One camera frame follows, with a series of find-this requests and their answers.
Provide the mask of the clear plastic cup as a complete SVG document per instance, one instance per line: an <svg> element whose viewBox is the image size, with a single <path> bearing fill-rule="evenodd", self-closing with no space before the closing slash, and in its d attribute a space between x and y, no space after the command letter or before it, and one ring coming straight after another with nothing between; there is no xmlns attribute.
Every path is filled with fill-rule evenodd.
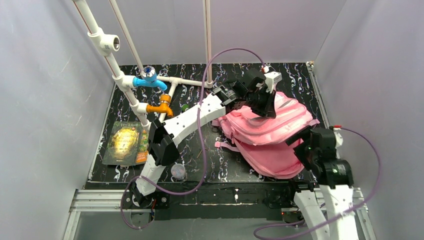
<svg viewBox="0 0 424 240"><path fill-rule="evenodd" d="M171 167L171 175L175 180L184 180L186 177L186 168L181 163L175 163Z"/></svg>

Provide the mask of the pink student backpack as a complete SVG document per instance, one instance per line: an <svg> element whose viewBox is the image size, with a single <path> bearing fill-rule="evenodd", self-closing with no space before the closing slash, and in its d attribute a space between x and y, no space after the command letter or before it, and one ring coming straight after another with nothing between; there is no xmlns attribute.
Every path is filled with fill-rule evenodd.
<svg viewBox="0 0 424 240"><path fill-rule="evenodd" d="M239 152L260 175L275 179L291 179L304 166L295 156L294 148L301 139L287 144L287 140L306 127L319 124L297 99L278 91L274 102L276 117L263 118L243 106L212 121L220 127L231 144L215 143L217 148Z"/></svg>

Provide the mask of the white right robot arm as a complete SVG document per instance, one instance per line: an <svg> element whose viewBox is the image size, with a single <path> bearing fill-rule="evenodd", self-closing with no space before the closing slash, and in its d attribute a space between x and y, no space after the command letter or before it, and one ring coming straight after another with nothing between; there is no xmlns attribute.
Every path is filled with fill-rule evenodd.
<svg viewBox="0 0 424 240"><path fill-rule="evenodd" d="M300 208L314 240L357 240L354 210L354 180L347 160L339 157L343 145L340 126L330 128L307 126L287 140L300 142L294 155L316 177L323 196L323 212L313 187L304 183L294 189L294 203Z"/></svg>

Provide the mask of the black front mounting rail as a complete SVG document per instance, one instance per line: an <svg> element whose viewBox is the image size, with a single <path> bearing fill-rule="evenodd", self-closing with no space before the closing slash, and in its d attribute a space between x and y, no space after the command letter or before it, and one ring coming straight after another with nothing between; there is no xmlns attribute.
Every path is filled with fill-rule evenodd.
<svg viewBox="0 0 424 240"><path fill-rule="evenodd" d="M179 219L283 219L283 211L301 220L295 194L318 194L318 185L305 180L203 184L194 193L171 195L156 190L142 196L135 183L123 195L120 208L152 214L157 221Z"/></svg>

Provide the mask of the orange plastic tap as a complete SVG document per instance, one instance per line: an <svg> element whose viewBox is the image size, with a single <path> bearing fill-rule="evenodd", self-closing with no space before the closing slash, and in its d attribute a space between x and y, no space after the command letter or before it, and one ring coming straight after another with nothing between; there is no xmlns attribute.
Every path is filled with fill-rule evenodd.
<svg viewBox="0 0 424 240"><path fill-rule="evenodd" d="M153 106L148 104L146 106L146 112L166 114L168 117L174 117L174 113L170 108L171 99L172 97L169 94L162 94L159 98L159 105Z"/></svg>

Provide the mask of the dark green gold book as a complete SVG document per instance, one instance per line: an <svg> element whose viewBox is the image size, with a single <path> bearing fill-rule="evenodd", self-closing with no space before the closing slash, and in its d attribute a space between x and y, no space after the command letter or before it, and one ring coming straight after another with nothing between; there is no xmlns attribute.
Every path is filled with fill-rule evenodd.
<svg viewBox="0 0 424 240"><path fill-rule="evenodd" d="M138 121L115 121L102 163L107 166L134 166L142 131Z"/></svg>

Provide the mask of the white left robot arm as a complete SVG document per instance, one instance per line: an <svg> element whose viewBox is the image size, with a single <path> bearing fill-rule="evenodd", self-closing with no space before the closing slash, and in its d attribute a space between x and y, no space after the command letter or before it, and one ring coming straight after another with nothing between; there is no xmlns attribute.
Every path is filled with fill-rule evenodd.
<svg viewBox="0 0 424 240"><path fill-rule="evenodd" d="M229 80L217 86L195 106L176 117L151 123L148 155L142 172L132 181L130 191L141 205L158 189L157 182L166 166L179 157L178 145L191 133L226 114L249 107L260 117L275 118L275 85L282 79L279 72L248 70L242 79Z"/></svg>

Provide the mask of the white PVC pipe frame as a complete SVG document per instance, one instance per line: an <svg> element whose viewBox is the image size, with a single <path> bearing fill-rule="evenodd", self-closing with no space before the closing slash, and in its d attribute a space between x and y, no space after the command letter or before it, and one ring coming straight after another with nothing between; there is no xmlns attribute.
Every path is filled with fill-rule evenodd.
<svg viewBox="0 0 424 240"><path fill-rule="evenodd" d="M148 65L168 85L172 106L198 99L207 62L207 0L77 0L77 22L117 35L114 64L126 75Z"/></svg>

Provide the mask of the blue plastic tap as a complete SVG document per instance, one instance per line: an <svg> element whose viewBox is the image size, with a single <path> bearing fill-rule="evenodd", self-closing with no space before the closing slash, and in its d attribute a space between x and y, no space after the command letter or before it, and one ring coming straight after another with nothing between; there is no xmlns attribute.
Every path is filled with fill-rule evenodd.
<svg viewBox="0 0 424 240"><path fill-rule="evenodd" d="M141 78L134 77L132 85L137 87L159 88L161 91L167 90L167 85L158 79L155 68L151 65L145 66L141 71Z"/></svg>

